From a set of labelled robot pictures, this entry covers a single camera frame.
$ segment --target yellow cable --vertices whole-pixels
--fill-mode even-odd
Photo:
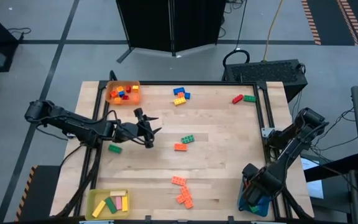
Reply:
[[[270,29],[268,30],[268,36],[267,36],[267,41],[266,41],[266,47],[265,47],[265,54],[264,54],[264,61],[266,61],[266,54],[267,54],[267,46],[269,45],[269,39],[270,39],[270,34],[272,33],[272,29],[274,26],[274,22],[276,21],[278,12],[280,12],[281,9],[281,5],[283,4],[284,0],[280,1],[280,4],[278,5],[278,9],[276,11],[276,15],[274,15],[273,21],[272,21],[272,25],[270,25]]]

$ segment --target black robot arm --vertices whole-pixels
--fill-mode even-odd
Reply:
[[[242,197],[250,206],[256,206],[263,196],[271,199],[281,192],[289,192],[285,188],[287,170],[302,150],[308,150],[312,140],[324,133],[328,125],[324,118],[309,108],[302,109],[293,124],[283,131],[272,131],[263,140],[265,149],[279,149],[282,153],[275,162],[267,164],[258,170],[254,165],[248,164],[242,171],[245,189]]]
[[[105,118],[109,113],[114,113],[116,120],[107,121]],[[94,121],[55,106],[51,101],[37,100],[30,103],[24,118],[33,124],[50,124],[61,129],[63,134],[72,133],[80,142],[92,148],[98,147],[105,140],[120,143],[134,139],[141,141],[140,144],[144,144],[146,148],[153,147],[154,134],[161,128],[153,131],[149,121],[158,118],[147,117],[143,115],[141,108],[137,108],[134,114],[139,122],[121,124],[115,111],[109,113],[103,119]]]

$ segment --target wooden table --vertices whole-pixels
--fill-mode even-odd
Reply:
[[[92,117],[97,87],[98,82],[83,82],[76,113]],[[142,85],[140,105],[114,107],[122,122],[132,123],[137,122],[133,110],[141,107],[147,116],[160,118],[150,123],[153,129],[162,127],[162,130],[155,135],[151,149],[129,141],[115,144],[123,148],[121,154],[115,154],[108,151],[111,142],[105,142],[97,188],[129,189],[128,219],[132,220],[143,220],[146,215],[151,215],[153,220],[227,220],[230,215],[235,220],[274,220],[272,206],[266,217],[259,217],[239,212],[236,205],[243,168],[248,163],[256,167],[265,165],[255,103],[231,103],[238,94],[254,95],[253,88],[185,86],[191,99],[185,105],[174,106],[172,90],[177,87]],[[275,127],[284,129],[291,124],[291,115],[282,83],[268,83],[268,94]],[[262,91],[259,96],[265,111]],[[264,122],[268,126],[265,112]],[[174,151],[173,145],[189,134],[195,136],[189,150]],[[69,140],[65,154],[78,144],[76,139]],[[85,149],[78,151],[63,166],[51,215],[58,213],[77,190],[84,156]],[[176,202],[180,186],[171,184],[173,175],[187,178],[193,195],[193,209],[187,210]],[[314,216],[300,158],[288,170],[287,186],[305,212]],[[81,214],[85,214],[87,192]],[[278,204],[284,217],[281,196]]]

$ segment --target green lego brick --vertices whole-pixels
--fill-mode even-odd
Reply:
[[[256,98],[254,96],[247,96],[247,95],[244,95],[244,101],[246,102],[253,102],[255,103],[256,102]]]
[[[114,146],[114,145],[110,145],[109,146],[109,151],[110,152],[115,152],[115,153],[118,153],[120,154],[122,149],[120,147],[117,147],[117,146]]]
[[[106,202],[106,205],[109,207],[110,212],[111,212],[112,214],[114,214],[114,213],[117,212],[117,208],[116,208],[116,206],[114,205],[114,203],[112,202],[111,197],[108,197],[108,198],[104,199],[104,202]]]
[[[259,211],[259,208],[258,206],[254,206],[254,207],[249,207],[249,209],[251,209],[252,213],[255,213],[255,212],[258,212]]]
[[[193,141],[194,141],[194,136],[193,135],[189,135],[189,136],[183,137],[181,139],[181,142],[183,144],[187,144],[187,143],[190,143],[190,142],[193,142]]]

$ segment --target yellow bin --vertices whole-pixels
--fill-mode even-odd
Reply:
[[[117,210],[116,213],[112,214],[107,205],[104,206],[101,213],[97,218],[92,216],[93,211],[99,205],[100,201],[110,197],[110,192],[117,190],[125,190],[128,196],[128,211],[123,212],[122,210]],[[114,205],[116,204],[115,197],[112,197]],[[86,202],[86,214],[85,219],[90,220],[120,220],[125,219],[129,215],[129,191],[127,189],[94,189],[90,190],[88,193],[88,200]]]

